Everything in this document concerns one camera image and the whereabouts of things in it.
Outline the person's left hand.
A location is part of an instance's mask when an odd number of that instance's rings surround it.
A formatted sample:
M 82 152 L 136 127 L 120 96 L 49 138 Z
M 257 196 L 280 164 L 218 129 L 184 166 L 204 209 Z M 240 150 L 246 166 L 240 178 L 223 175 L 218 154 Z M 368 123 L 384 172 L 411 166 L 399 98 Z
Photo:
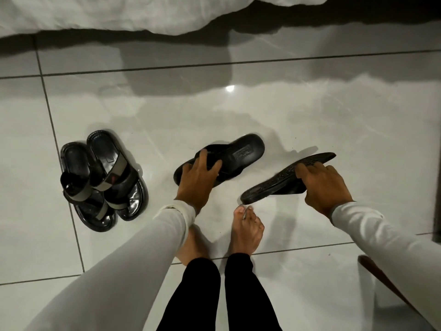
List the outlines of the person's left hand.
M 180 184 L 175 200 L 183 201 L 194 208 L 196 215 L 207 204 L 216 180 L 207 174 L 207 149 L 200 151 L 199 157 L 191 165 L 183 166 Z

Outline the person's right hand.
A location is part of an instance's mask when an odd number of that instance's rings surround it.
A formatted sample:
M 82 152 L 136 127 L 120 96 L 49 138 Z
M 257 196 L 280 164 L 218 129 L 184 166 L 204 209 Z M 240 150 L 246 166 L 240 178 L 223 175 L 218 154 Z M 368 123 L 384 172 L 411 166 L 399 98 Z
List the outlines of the person's right hand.
M 305 202 L 332 221 L 332 213 L 340 205 L 350 203 L 353 198 L 337 170 L 316 162 L 308 166 L 312 175 L 307 181 Z

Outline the black flip-flop sandal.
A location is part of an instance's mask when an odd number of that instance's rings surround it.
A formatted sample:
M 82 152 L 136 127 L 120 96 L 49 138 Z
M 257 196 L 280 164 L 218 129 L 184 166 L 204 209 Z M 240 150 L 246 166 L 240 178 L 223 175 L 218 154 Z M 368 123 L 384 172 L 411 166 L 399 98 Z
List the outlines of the black flip-flop sandal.
M 300 163 L 305 166 L 313 166 L 316 162 L 324 164 L 335 157 L 336 154 L 333 152 L 304 157 L 284 168 L 272 178 L 246 190 L 241 194 L 240 201 L 244 205 L 250 205 L 271 195 L 303 194 L 306 191 L 306 186 L 300 178 L 296 177 L 295 167 Z
M 207 145 L 205 149 L 207 150 L 208 170 L 217 161 L 222 161 L 222 167 L 214 183 L 214 187 L 217 187 L 221 183 L 235 178 L 245 168 L 260 159 L 264 154 L 265 144 L 259 135 L 250 133 L 231 143 Z

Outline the person's left forearm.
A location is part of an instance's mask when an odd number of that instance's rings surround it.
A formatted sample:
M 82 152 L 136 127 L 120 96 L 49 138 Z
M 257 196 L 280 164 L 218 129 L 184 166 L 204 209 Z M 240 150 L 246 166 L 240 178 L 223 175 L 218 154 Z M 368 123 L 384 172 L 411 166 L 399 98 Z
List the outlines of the person's left forearm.
M 195 209 L 174 200 L 54 297 L 25 331 L 142 331 Z

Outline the person's right forearm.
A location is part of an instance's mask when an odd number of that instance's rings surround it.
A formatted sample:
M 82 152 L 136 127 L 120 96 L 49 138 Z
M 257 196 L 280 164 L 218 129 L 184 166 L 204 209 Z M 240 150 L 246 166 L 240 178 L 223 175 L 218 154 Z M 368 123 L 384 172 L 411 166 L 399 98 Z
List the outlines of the person's right forearm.
M 441 331 L 441 245 L 398 230 L 380 212 L 359 202 L 335 206 L 331 220 Z

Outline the person's right foot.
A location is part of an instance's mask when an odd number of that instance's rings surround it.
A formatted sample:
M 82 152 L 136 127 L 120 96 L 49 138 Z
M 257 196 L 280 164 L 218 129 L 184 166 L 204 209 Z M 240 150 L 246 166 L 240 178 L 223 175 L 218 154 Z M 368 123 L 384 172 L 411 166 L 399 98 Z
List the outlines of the person's right foot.
M 251 256 L 260 245 L 264 229 L 253 207 L 239 205 L 233 215 L 229 254 L 242 253 Z

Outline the person's foot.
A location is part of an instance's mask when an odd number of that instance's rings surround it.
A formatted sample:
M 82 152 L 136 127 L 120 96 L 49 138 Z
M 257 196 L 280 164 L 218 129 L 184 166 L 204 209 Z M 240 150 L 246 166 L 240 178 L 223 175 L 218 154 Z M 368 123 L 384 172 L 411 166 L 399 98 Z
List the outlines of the person's foot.
M 176 254 L 176 258 L 186 267 L 195 259 L 210 259 L 209 251 L 201 237 L 199 227 L 192 225 L 187 238 Z
M 229 254 L 242 253 L 251 256 L 260 245 L 264 229 L 253 207 L 239 205 L 233 215 Z

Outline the person's left foot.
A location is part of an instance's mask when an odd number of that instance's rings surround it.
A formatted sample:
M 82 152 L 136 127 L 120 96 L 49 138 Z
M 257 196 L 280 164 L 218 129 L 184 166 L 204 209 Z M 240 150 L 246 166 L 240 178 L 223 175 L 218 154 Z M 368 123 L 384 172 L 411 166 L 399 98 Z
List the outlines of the person's left foot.
M 192 225 L 187 238 L 176 254 L 176 258 L 186 267 L 195 259 L 210 259 L 209 251 L 201 237 L 199 227 Z

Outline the person's right leg black trousers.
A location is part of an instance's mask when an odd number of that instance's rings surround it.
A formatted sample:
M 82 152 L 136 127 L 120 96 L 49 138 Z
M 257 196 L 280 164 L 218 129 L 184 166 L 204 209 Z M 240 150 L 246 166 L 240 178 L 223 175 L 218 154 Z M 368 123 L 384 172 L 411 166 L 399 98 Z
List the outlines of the person's right leg black trousers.
M 248 254 L 231 254 L 224 274 L 229 331 L 282 331 Z

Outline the person's leg black trousers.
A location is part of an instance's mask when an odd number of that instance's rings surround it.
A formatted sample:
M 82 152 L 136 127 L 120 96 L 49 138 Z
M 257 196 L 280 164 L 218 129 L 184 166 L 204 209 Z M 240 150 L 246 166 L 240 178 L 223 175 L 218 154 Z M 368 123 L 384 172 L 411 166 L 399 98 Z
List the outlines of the person's leg black trousers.
M 213 261 L 190 261 L 156 331 L 215 331 L 220 287 Z
M 282 331 L 248 254 L 231 254 L 224 274 L 229 331 Z

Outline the person's left leg black trousers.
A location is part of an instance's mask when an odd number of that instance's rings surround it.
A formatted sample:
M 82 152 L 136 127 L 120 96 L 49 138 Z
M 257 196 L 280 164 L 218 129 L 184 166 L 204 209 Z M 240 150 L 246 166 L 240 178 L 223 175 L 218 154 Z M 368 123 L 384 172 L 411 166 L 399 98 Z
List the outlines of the person's left leg black trousers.
M 215 331 L 220 287 L 213 261 L 190 261 L 156 331 Z

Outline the brown wooden furniture piece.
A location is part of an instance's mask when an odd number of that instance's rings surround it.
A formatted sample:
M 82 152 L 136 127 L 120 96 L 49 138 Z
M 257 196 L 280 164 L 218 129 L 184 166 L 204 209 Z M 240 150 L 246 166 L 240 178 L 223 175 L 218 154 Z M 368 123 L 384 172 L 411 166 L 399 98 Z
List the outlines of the brown wooden furniture piece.
M 372 259 L 366 255 L 360 255 L 357 258 L 358 263 L 364 267 L 369 273 L 377 278 L 385 287 L 398 296 L 404 303 L 406 303 L 413 311 L 418 311 L 415 307 L 400 293 L 396 286 L 388 279 L 388 277 L 381 271 L 380 268 L 372 261 Z

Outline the white bed sheet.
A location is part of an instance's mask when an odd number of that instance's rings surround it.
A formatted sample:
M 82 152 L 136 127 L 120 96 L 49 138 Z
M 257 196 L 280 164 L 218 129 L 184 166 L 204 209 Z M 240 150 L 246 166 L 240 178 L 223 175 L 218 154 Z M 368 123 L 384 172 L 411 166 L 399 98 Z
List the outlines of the white bed sheet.
M 319 13 L 328 19 L 339 12 L 356 19 L 441 15 L 441 0 L 0 0 L 0 38 L 63 29 L 147 30 L 178 36 L 252 4 L 263 8 L 263 17 L 275 7 L 294 8 L 299 18 Z

